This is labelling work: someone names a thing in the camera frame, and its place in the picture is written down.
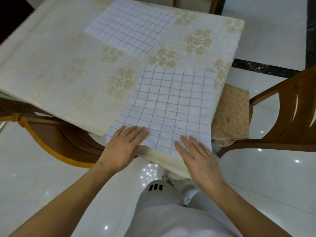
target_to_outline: wooden chair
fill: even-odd
[[[226,0],[212,0],[209,14],[221,15]],[[177,7],[177,0],[172,1],[172,6]]]
[[[87,131],[22,101],[0,98],[0,121],[18,122],[50,155],[77,167],[91,168],[101,156],[104,146]]]
[[[243,148],[316,152],[316,121],[312,123],[316,109],[316,65],[250,99],[249,122],[253,106],[276,93],[280,110],[271,130],[262,139],[237,140],[221,148],[219,158],[227,151]]]

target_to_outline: finger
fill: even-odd
[[[138,128],[136,130],[133,130],[131,133],[129,133],[125,138],[128,140],[128,141],[131,141],[132,139],[134,139],[136,137],[136,135],[142,133],[144,130],[146,130],[146,127],[141,127],[141,128]]]
[[[189,142],[183,135],[180,135],[180,140],[189,149],[194,158],[200,155],[200,152],[195,148],[195,146],[191,142]]]
[[[193,158],[189,155],[189,153],[187,153],[180,145],[178,142],[174,141],[173,142],[174,147],[176,148],[176,150],[179,152],[179,154],[181,155],[184,163],[186,166],[188,166],[191,161],[193,160]]]
[[[193,136],[189,136],[189,140],[192,142],[192,144],[195,146],[195,148],[200,152],[201,155],[207,156],[207,153],[203,150],[202,146],[196,141],[196,139]]]
[[[120,136],[121,136],[121,137],[125,137],[125,136],[127,136],[129,133],[131,133],[133,130],[136,130],[137,128],[138,128],[137,125],[136,125],[136,126],[129,127],[129,128],[127,128],[126,130],[124,130],[124,131],[120,134]]]
[[[114,138],[118,137],[118,136],[122,133],[122,131],[124,131],[125,128],[126,128],[126,125],[123,125],[121,128],[119,128],[119,129],[114,133],[114,135],[112,136],[111,139],[114,139]]]
[[[212,155],[212,153],[211,153],[211,151],[210,151],[208,148],[206,148],[206,146],[203,145],[203,143],[199,142],[199,144],[200,144],[200,146],[202,146],[203,150],[206,152],[206,154],[207,154],[209,157],[214,158],[213,155]]]
[[[135,146],[138,146],[140,143],[142,143],[142,141],[144,139],[146,139],[146,137],[148,136],[149,132],[148,131],[144,131],[143,133],[139,134],[138,136],[135,137],[135,139],[132,141],[132,143]]]

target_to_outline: gray pants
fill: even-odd
[[[154,180],[141,192],[136,204],[135,213],[147,207],[166,204],[183,206],[183,195],[180,190],[164,180]],[[207,211],[213,218],[225,223],[225,225],[235,233],[239,233],[225,213],[203,191],[199,191],[193,196],[188,208]]]

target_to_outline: left hand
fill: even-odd
[[[132,162],[137,147],[148,135],[145,127],[125,128],[124,125],[114,133],[96,163],[113,175]]]

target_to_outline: right hand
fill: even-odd
[[[191,143],[184,136],[180,136],[180,140],[190,150],[193,157],[177,142],[173,143],[174,147],[182,156],[190,176],[202,191],[212,194],[219,188],[228,186],[216,159],[208,148],[198,143],[192,136],[189,136]]]

